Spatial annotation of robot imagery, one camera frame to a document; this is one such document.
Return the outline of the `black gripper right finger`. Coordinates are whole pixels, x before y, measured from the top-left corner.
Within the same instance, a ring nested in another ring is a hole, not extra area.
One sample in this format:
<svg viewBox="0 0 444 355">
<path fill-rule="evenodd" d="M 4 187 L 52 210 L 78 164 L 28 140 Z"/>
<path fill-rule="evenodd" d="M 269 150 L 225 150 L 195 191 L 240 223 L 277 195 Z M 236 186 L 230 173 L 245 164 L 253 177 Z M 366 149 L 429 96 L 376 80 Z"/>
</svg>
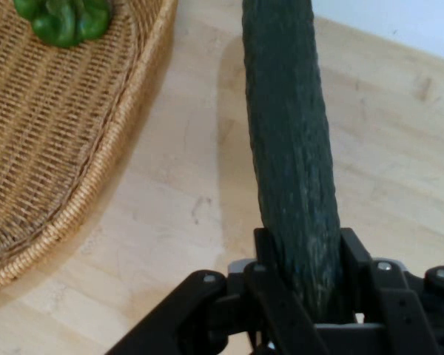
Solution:
<svg viewBox="0 0 444 355">
<path fill-rule="evenodd" d="M 354 309 L 381 325 L 387 354 L 444 354 L 444 266 L 418 277 L 397 260 L 372 258 L 350 228 L 341 239 Z"/>
</svg>

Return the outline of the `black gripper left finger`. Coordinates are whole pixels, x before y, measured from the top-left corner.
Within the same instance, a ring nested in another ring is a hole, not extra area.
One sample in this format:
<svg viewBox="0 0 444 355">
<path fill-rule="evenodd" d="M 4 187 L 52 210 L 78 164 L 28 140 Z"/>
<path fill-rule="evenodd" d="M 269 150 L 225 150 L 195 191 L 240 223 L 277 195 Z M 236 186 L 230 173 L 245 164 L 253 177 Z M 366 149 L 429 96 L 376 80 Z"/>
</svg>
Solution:
<svg viewBox="0 0 444 355">
<path fill-rule="evenodd" d="M 255 229 L 257 257 L 229 275 L 192 272 L 109 354 L 220 354 L 246 333 L 253 354 L 327 354 L 314 324 L 278 273 L 272 236 Z"/>
</svg>

